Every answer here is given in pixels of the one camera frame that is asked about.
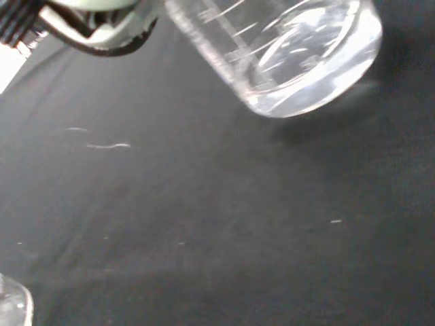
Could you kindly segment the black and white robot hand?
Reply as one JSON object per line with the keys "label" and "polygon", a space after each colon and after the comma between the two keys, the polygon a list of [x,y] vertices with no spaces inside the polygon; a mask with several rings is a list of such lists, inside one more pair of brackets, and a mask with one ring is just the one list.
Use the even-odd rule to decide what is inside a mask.
{"label": "black and white robot hand", "polygon": [[15,48],[35,25],[100,57],[137,51],[156,26],[161,1],[2,1],[1,44]]}

